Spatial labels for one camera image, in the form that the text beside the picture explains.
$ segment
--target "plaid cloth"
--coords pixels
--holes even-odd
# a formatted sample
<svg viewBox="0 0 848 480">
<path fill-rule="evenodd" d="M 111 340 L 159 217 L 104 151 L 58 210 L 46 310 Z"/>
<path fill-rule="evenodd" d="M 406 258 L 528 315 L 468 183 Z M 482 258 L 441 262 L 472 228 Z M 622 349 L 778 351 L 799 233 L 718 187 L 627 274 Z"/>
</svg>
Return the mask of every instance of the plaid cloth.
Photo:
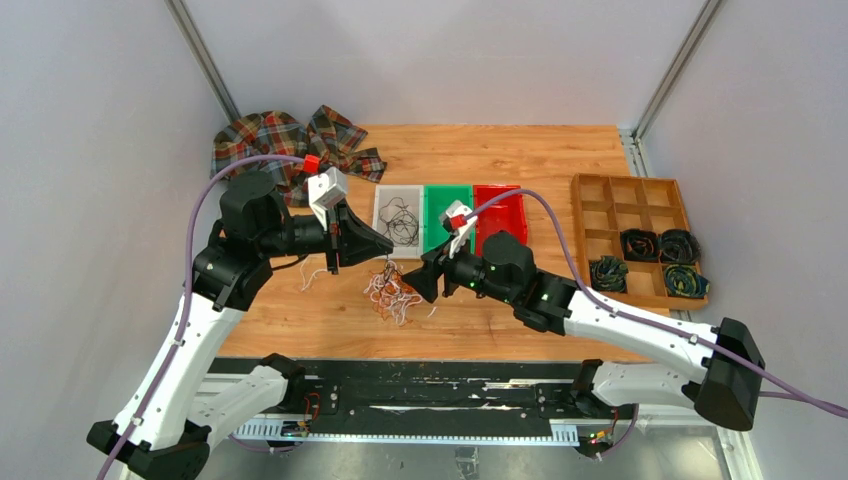
<svg viewBox="0 0 848 480">
<path fill-rule="evenodd" d="M 236 120 L 215 136 L 212 157 L 212 175 L 227 165 L 261 154 L 305 157 L 315 155 L 323 164 L 338 167 L 348 174 L 378 183 L 386 171 L 386 162 L 380 159 L 376 148 L 354 152 L 368 134 L 350 123 L 332 108 L 322 105 L 304 127 L 285 112 L 253 113 Z M 260 169 L 269 172 L 277 188 L 283 192 L 286 203 L 292 207 L 306 207 L 309 194 L 306 178 L 300 165 L 281 162 L 259 162 L 237 168 L 230 176 L 246 170 Z"/>
</svg>

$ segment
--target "gray floor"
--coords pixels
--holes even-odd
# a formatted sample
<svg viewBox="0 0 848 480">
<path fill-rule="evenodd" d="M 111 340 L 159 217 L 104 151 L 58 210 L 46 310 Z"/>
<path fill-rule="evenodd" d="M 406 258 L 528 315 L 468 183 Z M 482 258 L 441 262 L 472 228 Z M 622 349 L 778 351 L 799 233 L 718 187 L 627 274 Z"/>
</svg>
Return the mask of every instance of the gray floor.
<svg viewBox="0 0 848 480">
<path fill-rule="evenodd" d="M 730 480 L 712 427 L 636 430 L 601 463 L 571 448 L 457 447 L 454 445 L 305 444 L 271 457 L 225 441 L 204 480 L 506 480 L 516 478 L 622 478 Z"/>
</svg>

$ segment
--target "white bin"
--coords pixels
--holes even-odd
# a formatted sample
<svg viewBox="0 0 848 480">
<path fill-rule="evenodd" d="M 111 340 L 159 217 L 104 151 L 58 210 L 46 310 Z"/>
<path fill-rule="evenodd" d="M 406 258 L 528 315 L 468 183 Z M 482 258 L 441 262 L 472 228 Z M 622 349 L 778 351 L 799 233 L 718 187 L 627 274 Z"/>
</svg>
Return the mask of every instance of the white bin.
<svg viewBox="0 0 848 480">
<path fill-rule="evenodd" d="M 417 232 L 410 231 L 408 226 L 395 226 L 393 229 L 388 227 L 387 222 L 402 212 L 401 206 L 406 206 L 406 210 L 417 220 Z M 377 185 L 377 190 L 374 192 L 374 216 L 371 228 L 395 243 L 395 251 L 389 255 L 389 258 L 417 259 L 421 257 L 424 245 L 423 216 L 424 185 Z"/>
</svg>

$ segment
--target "plastic tray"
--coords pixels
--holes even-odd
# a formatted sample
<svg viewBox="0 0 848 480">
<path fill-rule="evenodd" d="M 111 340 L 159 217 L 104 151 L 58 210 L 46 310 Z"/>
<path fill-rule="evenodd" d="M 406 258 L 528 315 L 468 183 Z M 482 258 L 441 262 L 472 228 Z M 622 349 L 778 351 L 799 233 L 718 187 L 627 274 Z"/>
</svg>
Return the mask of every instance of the plastic tray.
<svg viewBox="0 0 848 480">
<path fill-rule="evenodd" d="M 516 188 L 521 187 L 518 185 L 474 185 L 474 208 Z M 521 195 L 513 195 L 501 200 L 477 217 L 476 251 L 482 252 L 483 242 L 490 235 L 501 230 L 513 234 L 522 245 L 527 245 L 527 219 L 524 217 L 524 199 Z"/>
<path fill-rule="evenodd" d="M 395 246 L 394 253 L 389 258 L 410 259 L 420 258 L 423 253 L 421 239 L 424 237 L 424 186 L 423 185 L 377 185 L 374 192 L 374 215 L 371 228 L 385 235 L 392 241 L 392 234 L 384 220 L 391 219 L 400 209 L 397 205 L 407 205 L 407 210 L 418 219 L 418 238 L 410 246 Z"/>
<path fill-rule="evenodd" d="M 424 187 L 424 253 L 438 247 L 450 236 L 442 227 L 439 216 L 451 203 L 459 200 L 469 207 L 474 206 L 471 185 L 426 185 Z M 476 233 L 471 232 L 471 251 L 475 251 Z"/>
</svg>

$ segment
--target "red tray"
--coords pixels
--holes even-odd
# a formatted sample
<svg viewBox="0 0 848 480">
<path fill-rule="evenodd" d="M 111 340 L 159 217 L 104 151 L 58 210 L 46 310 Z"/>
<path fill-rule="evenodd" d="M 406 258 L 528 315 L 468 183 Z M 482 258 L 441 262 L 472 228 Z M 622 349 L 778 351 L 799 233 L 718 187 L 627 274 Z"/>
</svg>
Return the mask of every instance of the red tray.
<svg viewBox="0 0 848 480">
<path fill-rule="evenodd" d="M 501 193 L 521 188 L 518 185 L 474 185 L 474 208 L 486 203 Z M 477 219 L 476 252 L 483 253 L 483 241 L 489 235 L 506 230 L 522 245 L 527 245 L 527 219 L 524 218 L 524 200 L 513 195 L 492 205 Z"/>
</svg>

